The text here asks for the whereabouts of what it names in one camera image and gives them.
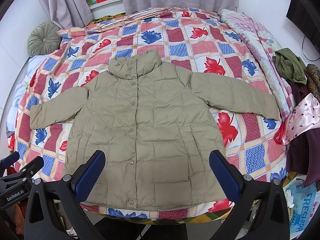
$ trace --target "quilt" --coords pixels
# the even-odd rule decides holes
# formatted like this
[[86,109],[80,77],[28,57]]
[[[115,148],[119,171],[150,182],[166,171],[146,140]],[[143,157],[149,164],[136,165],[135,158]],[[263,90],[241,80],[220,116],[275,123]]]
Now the quilt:
[[[85,86],[96,75],[108,70],[109,60],[113,57],[131,57],[157,49],[162,60],[193,72],[226,75],[244,80],[264,92],[273,91],[247,45],[214,12],[156,8],[85,28],[72,27],[58,34],[63,38],[60,49],[36,70],[19,105],[16,121],[15,150],[20,153],[20,160],[15,169],[20,170],[36,156],[41,156],[44,167],[37,176],[44,181],[62,177],[73,120],[30,130],[30,107],[55,98],[71,87]],[[283,90],[273,93],[285,97]],[[282,178],[286,174],[285,147],[273,140],[281,122],[211,106],[209,110],[221,130],[228,162],[242,174],[250,174],[261,181]],[[207,218],[216,219],[220,216],[216,212],[226,213],[221,210],[233,205],[226,199],[170,212],[85,208],[125,219],[181,219],[188,222],[188,218],[209,213],[215,215],[206,215]]]

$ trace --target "blue gripper pad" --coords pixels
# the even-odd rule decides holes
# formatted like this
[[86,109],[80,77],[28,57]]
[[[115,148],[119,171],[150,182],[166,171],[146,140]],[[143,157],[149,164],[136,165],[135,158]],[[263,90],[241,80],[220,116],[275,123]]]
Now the blue gripper pad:
[[102,151],[100,151],[83,176],[79,179],[78,183],[75,185],[75,199],[78,204],[87,200],[87,197],[99,178],[105,164],[106,156]]
[[20,155],[18,152],[13,152],[12,154],[10,154],[8,157],[4,158],[2,160],[1,163],[1,167],[3,169],[7,169],[9,168],[12,164],[14,164],[15,162],[17,162],[20,158]]
[[215,174],[220,186],[223,189],[228,200],[237,203],[240,199],[240,188],[239,184],[233,178],[231,173],[225,164],[221,161],[217,154],[221,153],[218,151],[212,151],[209,156],[209,165],[213,173]]

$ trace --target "blue leaf print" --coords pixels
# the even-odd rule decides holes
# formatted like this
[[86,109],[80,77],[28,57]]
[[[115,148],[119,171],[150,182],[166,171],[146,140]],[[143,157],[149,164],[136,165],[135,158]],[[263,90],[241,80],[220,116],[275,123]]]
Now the blue leaf print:
[[80,49],[80,47],[76,47],[74,49],[72,49],[71,47],[69,48],[68,54],[67,54],[67,59],[70,58],[71,56],[76,56],[74,54],[76,54],[78,52],[78,50]]
[[239,36],[236,34],[236,33],[227,33],[227,32],[224,32],[227,36],[229,36],[230,38],[233,38],[234,40],[236,41],[239,41],[240,38]]
[[121,218],[125,217],[120,210],[116,210],[116,209],[113,209],[113,208],[108,208],[108,211],[109,211],[109,215],[110,216],[121,217]]
[[248,69],[249,74],[252,76],[254,75],[255,71],[257,70],[256,65],[248,59],[243,61],[242,65]]
[[151,31],[151,32],[146,31],[142,33],[141,38],[144,40],[145,43],[151,44],[161,39],[162,36],[161,36],[161,33],[155,33],[155,31]]
[[49,91],[49,98],[51,98],[53,96],[53,94],[55,92],[57,92],[58,88],[61,86],[61,84],[59,82],[54,83],[52,81],[52,78],[49,79],[49,87],[48,87],[48,91]]
[[147,215],[146,214],[140,214],[140,215],[137,216],[136,213],[133,212],[130,215],[126,214],[125,217],[126,218],[147,218]]
[[284,168],[281,168],[281,171],[279,173],[271,173],[271,176],[270,176],[270,181],[272,181],[273,179],[283,179],[285,176],[287,175],[287,169],[286,167]]
[[121,218],[147,218],[146,214],[140,214],[140,215],[136,215],[135,212],[132,212],[131,214],[126,214],[124,215],[120,210],[117,209],[113,209],[113,208],[108,208],[109,214],[110,216],[114,216],[114,217],[121,217]]
[[212,19],[215,19],[215,20],[217,20],[218,22],[220,22],[220,23],[224,23],[222,20],[220,20],[220,19],[217,19],[216,17],[213,17],[213,16],[211,16],[211,15],[209,15],[209,17],[210,18],[212,18]]
[[47,137],[47,135],[48,133],[44,128],[36,129],[36,145],[38,145],[41,142],[44,142],[44,139]]
[[267,123],[268,130],[273,130],[276,127],[276,121],[273,119],[263,118],[263,122]]

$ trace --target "green pillow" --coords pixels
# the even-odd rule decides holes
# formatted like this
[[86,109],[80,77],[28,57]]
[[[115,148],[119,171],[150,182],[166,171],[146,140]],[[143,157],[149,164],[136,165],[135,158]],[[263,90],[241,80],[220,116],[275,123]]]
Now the green pillow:
[[60,28],[53,22],[44,22],[38,25],[28,38],[28,54],[46,55],[59,48],[61,37],[57,35]]

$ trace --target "beige down jacket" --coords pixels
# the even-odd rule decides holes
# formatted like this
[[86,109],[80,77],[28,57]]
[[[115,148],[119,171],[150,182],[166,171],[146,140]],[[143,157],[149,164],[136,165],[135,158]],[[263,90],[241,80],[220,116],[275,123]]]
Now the beige down jacket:
[[212,150],[225,155],[208,106],[279,120],[273,95],[242,80],[192,73],[161,62],[156,50],[110,61],[109,71],[31,107],[30,128],[74,117],[63,174],[95,150],[106,165],[87,202],[164,211],[225,198],[212,173]]

